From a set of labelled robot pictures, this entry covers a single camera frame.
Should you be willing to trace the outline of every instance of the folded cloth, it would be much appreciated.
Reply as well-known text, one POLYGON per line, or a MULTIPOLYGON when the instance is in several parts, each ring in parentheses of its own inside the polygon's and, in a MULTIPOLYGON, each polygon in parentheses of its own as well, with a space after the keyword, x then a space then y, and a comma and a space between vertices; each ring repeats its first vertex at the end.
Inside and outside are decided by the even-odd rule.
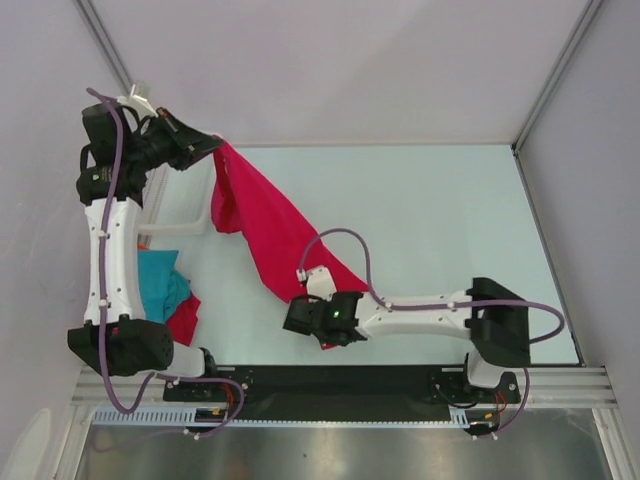
POLYGON ((191 296, 189 282, 174 270, 177 250, 138 250, 138 284, 146 319, 166 323, 191 296))
MULTIPOLYGON (((242 232, 262 283, 284 302, 305 289, 296 277, 302 252, 318 232, 295 206, 225 143, 214 153, 216 184, 211 219, 223 233, 242 232)), ((338 291, 367 290, 367 285, 318 242, 304 268, 324 265, 338 291)))
POLYGON ((197 313, 199 307, 200 300, 193 294, 178 306, 176 312, 167 322, 174 342, 186 346, 191 345, 198 325, 197 313))

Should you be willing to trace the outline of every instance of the red cloth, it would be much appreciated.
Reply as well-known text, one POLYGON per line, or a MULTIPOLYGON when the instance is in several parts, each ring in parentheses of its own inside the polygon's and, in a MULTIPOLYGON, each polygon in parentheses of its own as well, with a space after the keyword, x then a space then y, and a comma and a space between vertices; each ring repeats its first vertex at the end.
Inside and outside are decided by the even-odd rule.
POLYGON ((174 342, 191 345, 196 325, 198 325, 198 308, 200 308, 200 300, 193 293, 178 305, 176 312, 167 321, 174 342))
MULTIPOLYGON (((214 154, 216 184, 211 219, 219 232, 242 232, 262 283, 284 302, 305 289, 296 277, 304 248, 318 232, 280 191, 225 143, 214 154)), ((324 265, 338 291, 367 291, 367 285, 318 242, 304 268, 324 265)))

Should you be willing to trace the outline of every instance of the teal cloth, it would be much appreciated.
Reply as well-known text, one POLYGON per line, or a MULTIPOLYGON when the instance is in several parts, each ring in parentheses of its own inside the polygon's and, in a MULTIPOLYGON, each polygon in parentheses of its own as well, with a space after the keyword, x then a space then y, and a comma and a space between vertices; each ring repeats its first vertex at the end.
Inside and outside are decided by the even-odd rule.
POLYGON ((174 270, 177 250, 138 250, 138 283, 146 319, 166 323, 191 296, 189 281, 174 270))

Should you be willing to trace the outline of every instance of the robotic arm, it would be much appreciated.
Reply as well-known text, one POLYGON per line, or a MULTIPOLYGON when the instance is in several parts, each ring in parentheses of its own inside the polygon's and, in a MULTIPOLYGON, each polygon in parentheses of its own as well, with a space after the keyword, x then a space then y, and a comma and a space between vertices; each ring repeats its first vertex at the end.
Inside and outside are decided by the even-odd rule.
POLYGON ((284 329, 314 335, 323 348, 399 333, 469 339, 475 349, 465 360, 466 381, 483 389, 496 388, 505 368, 531 363, 526 307, 499 306, 482 311, 457 307, 476 300, 522 300, 491 279, 475 278, 469 290, 448 295, 384 298, 385 308, 370 293, 336 292, 325 267, 306 272, 305 277, 307 294, 291 302, 284 329), (403 309, 395 310, 392 305, 403 309))
POLYGON ((129 376, 152 370, 178 377, 200 377, 212 364, 209 353, 173 342, 166 325, 145 320, 138 287, 138 225, 147 172, 164 163, 185 170, 224 141, 188 127, 164 108, 154 110, 144 89, 143 85, 135 85, 128 97, 117 99, 115 106, 124 130, 122 160, 106 231, 101 225, 114 168, 116 124, 102 104, 82 112, 90 143, 82 149, 76 188, 89 224, 90 293, 85 324, 68 331, 67 343, 100 373, 98 327, 100 308, 106 306, 109 375, 129 376), (133 118, 135 130, 129 126, 125 112, 133 118), (88 166, 89 152, 95 160, 93 166, 88 166), (99 252, 102 236, 108 238, 104 258, 99 252), (106 299, 100 298, 101 275, 106 280, 106 299))

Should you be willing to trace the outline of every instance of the white table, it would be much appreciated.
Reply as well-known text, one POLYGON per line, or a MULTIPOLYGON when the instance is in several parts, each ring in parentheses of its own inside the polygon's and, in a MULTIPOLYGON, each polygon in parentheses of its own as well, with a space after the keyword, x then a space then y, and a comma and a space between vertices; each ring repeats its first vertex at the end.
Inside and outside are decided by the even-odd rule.
MULTIPOLYGON (((432 295, 466 289, 486 276, 532 301, 560 306, 514 159, 507 146, 252 148, 241 153, 318 231, 361 233, 377 290, 432 295)), ((184 223, 200 210, 214 173, 204 160, 171 172, 157 222, 184 223)), ((356 274, 362 252, 348 236, 326 245, 356 274)), ((461 363, 467 341, 396 336, 321 351, 314 337, 282 329, 287 306, 260 282, 241 234, 209 226, 197 237, 152 239, 181 251, 179 269, 202 300, 194 345, 219 364, 461 363)), ((531 311, 531 336, 556 326, 531 311)), ((532 346, 535 363, 576 363, 568 330, 532 346)))

